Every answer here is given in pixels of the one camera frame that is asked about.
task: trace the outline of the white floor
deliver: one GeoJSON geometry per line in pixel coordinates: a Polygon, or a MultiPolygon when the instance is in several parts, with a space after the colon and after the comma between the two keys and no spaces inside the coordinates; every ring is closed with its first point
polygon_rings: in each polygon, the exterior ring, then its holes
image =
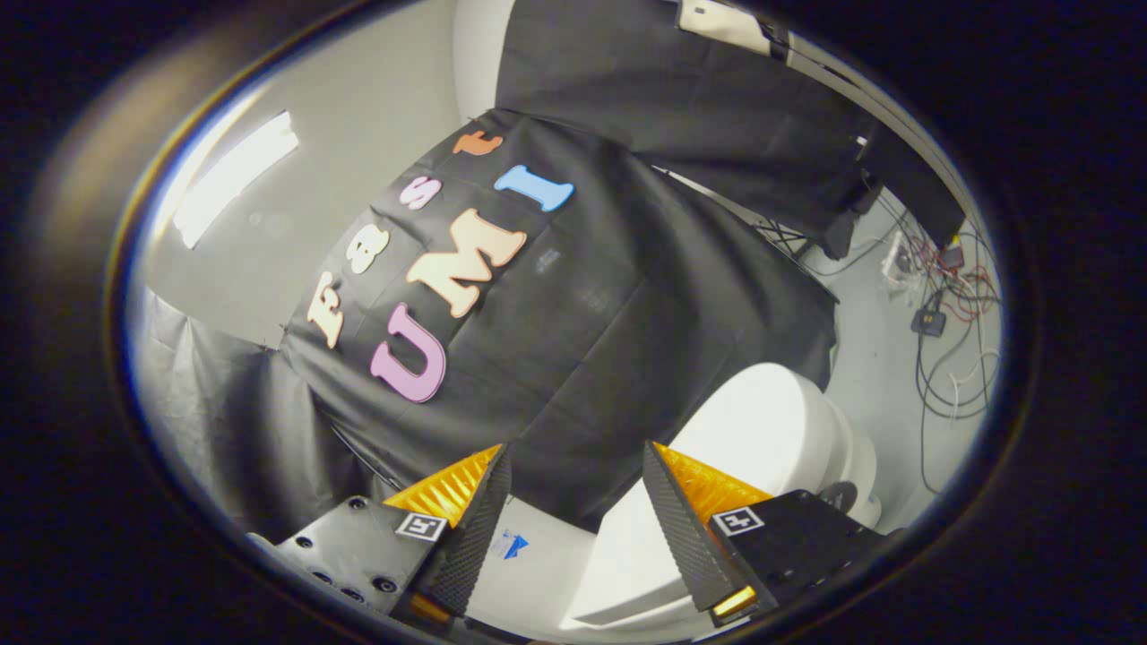
{"type": "MultiPolygon", "coordinates": [[[[841,262],[827,259],[819,249],[809,254],[805,264],[822,273],[830,273],[857,257],[871,244],[872,238],[883,235],[894,225],[903,205],[895,196],[885,196],[895,215],[877,203],[857,225],[853,250],[841,262]]],[[[888,244],[865,256],[848,270],[830,277],[818,277],[841,300],[836,310],[838,348],[828,397],[851,422],[867,430],[876,446],[877,471],[875,495],[883,504],[877,530],[887,533],[911,523],[934,499],[920,477],[920,412],[921,402],[913,381],[918,336],[908,325],[919,304],[908,306],[903,297],[890,298],[882,287],[881,262],[888,244]]],[[[967,266],[974,264],[973,241],[962,242],[967,266]]],[[[988,269],[993,285],[999,285],[996,267],[983,249],[980,264],[988,269]]],[[[954,304],[954,297],[945,302],[954,304]]],[[[952,348],[963,335],[966,324],[955,319],[947,309],[943,336],[926,336],[922,349],[924,373],[931,371],[936,359],[952,348]]],[[[980,318],[982,334],[973,325],[962,345],[936,371],[931,384],[944,398],[953,401],[954,390],[949,373],[962,380],[980,364],[984,350],[1000,347],[1000,310],[992,308],[980,318]]],[[[986,356],[984,367],[991,378],[997,358],[986,356]]],[[[962,396],[978,393],[983,381],[978,372],[960,387],[962,396]]],[[[969,413],[983,406],[983,398],[961,406],[969,413]]],[[[928,483],[937,490],[960,466],[970,443],[976,438],[983,414],[954,422],[929,412],[924,420],[924,472],[928,483]]]]}

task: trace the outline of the white wall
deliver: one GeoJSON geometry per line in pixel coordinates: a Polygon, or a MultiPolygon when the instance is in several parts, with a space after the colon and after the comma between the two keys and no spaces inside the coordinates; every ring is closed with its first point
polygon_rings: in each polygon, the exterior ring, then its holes
{"type": "MultiPolygon", "coordinates": [[[[900,202],[887,191],[896,215],[900,202]]],[[[829,273],[855,259],[872,243],[866,241],[883,235],[895,219],[880,203],[857,225],[852,247],[855,251],[841,262],[830,262],[819,249],[810,252],[807,265],[829,273]]],[[[973,243],[963,243],[967,266],[974,263],[973,243]]],[[[826,394],[848,415],[855,427],[872,437],[876,448],[876,482],[873,494],[881,499],[883,513],[876,529],[881,533],[908,526],[935,499],[920,476],[920,412],[921,403],[913,381],[916,358],[916,334],[910,329],[912,316],[919,304],[908,306],[899,297],[890,300],[881,287],[880,265],[888,251],[887,244],[846,271],[827,278],[818,277],[841,300],[836,309],[838,348],[836,365],[826,394]]],[[[993,285],[999,279],[991,262],[981,250],[980,263],[985,266],[993,285]]],[[[947,303],[955,303],[949,295],[947,303]]],[[[924,337],[922,363],[927,374],[935,362],[953,347],[963,334],[966,324],[955,319],[947,309],[943,336],[924,337]]],[[[981,317],[980,332],[984,349],[1000,348],[1000,312],[989,310],[981,317]]],[[[966,342],[944,362],[931,381],[933,388],[946,399],[953,399],[949,372],[962,379],[980,360],[977,331],[973,326],[966,342]]],[[[996,357],[984,359],[991,376],[996,357]]],[[[980,373],[960,386],[961,398],[983,388],[980,373]]],[[[944,410],[933,399],[933,405],[944,410]]],[[[960,413],[974,412],[983,406],[983,398],[960,406],[960,413]]],[[[952,477],[976,438],[984,414],[951,422],[931,412],[924,417],[924,472],[928,483],[937,490],[952,477]]]]}
{"type": "Polygon", "coordinates": [[[426,0],[380,14],[273,75],[217,150],[282,110],[298,149],[231,202],[194,250],[164,231],[145,264],[148,286],[214,328],[278,347],[279,324],[314,288],[314,267],[350,220],[458,129],[454,8],[426,0]]]}
{"type": "Polygon", "coordinates": [[[494,107],[506,25],[514,0],[458,0],[454,88],[462,123],[494,107]]]}

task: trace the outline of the white toilet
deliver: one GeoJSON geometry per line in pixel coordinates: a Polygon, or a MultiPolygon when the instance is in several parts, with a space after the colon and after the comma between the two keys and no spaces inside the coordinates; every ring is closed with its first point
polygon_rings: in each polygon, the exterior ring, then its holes
{"type": "MultiPolygon", "coordinates": [[[[849,481],[849,515],[872,528],[876,452],[811,381],[775,364],[747,367],[689,419],[670,448],[778,496],[849,481]]],[[[567,625],[649,629],[696,614],[638,483],[606,514],[567,612],[567,625]]]]}
{"type": "MultiPolygon", "coordinates": [[[[880,518],[872,441],[817,386],[780,365],[734,375],[670,448],[774,496],[849,481],[857,487],[849,515],[869,528],[880,518]]],[[[693,606],[640,481],[596,535],[520,499],[502,508],[502,533],[529,546],[512,559],[487,553],[467,609],[476,620],[570,644],[671,643],[713,631],[693,606]]]]}

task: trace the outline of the toilet bowl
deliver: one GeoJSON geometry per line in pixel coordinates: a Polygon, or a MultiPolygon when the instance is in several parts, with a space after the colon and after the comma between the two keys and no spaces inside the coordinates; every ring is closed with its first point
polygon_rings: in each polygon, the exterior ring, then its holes
{"type": "MultiPolygon", "coordinates": [[[[731,378],[670,448],[773,496],[851,482],[857,496],[848,514],[868,528],[880,518],[872,441],[816,384],[781,365],[752,365],[731,378]]],[[[664,627],[682,620],[682,608],[697,613],[681,603],[687,597],[638,482],[603,518],[563,624],[664,627]]]]}

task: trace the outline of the black cloth backdrop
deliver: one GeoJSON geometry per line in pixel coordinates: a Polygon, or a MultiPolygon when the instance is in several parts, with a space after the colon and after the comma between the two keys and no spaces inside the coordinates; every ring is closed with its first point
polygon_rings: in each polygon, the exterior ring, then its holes
{"type": "Polygon", "coordinates": [[[330,432],[281,353],[143,298],[128,337],[151,436],[241,530],[279,542],[351,495],[397,492],[330,432]]]}
{"type": "Polygon", "coordinates": [[[879,121],[783,62],[676,28],[663,0],[516,0],[496,106],[611,139],[848,254],[879,121]]]}
{"type": "Polygon", "coordinates": [[[335,275],[344,314],[337,345],[306,320],[315,285],[281,344],[319,414],[401,485],[499,442],[513,444],[513,494],[595,528],[637,480],[647,438],[669,442],[741,368],[775,362],[821,388],[835,342],[834,298],[736,216],[600,137],[492,110],[448,137],[387,188],[314,272],[335,275]],[[492,153],[453,154],[461,134],[502,137],[492,153]],[[576,189],[543,212],[493,189],[525,164],[576,189]],[[444,186],[421,210],[399,194],[429,176],[444,186]],[[526,233],[463,318],[406,272],[424,252],[451,252],[466,209],[526,233]],[[365,225],[390,233],[354,274],[346,247],[365,225]],[[437,394],[411,403],[369,372],[388,341],[409,371],[424,357],[387,322],[406,303],[446,350],[437,394]]]}

